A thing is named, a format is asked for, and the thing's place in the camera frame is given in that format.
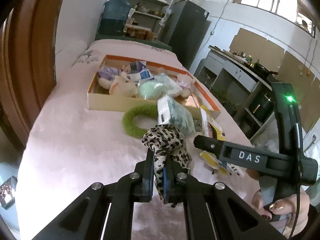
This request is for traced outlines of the right hand with painted nails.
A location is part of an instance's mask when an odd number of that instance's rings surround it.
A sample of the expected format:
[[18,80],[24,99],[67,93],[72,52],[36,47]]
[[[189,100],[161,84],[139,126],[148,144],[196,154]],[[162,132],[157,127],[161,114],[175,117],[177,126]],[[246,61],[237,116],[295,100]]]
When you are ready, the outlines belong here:
[[[306,227],[308,223],[308,213],[310,209],[310,198],[306,194],[306,192],[300,188],[300,210],[297,218],[296,227],[291,234],[291,230],[293,229],[293,225],[295,222],[296,214],[297,214],[297,196],[293,194],[290,197],[280,199],[269,207],[268,210],[264,209],[264,201],[261,195],[261,191],[258,190],[253,198],[252,198],[252,206],[253,209],[261,215],[265,220],[270,222],[270,224],[276,228],[277,230],[283,230],[283,235],[289,239],[290,237],[294,237],[301,233],[303,229]],[[272,215],[289,215],[286,220],[283,222],[271,222]]]

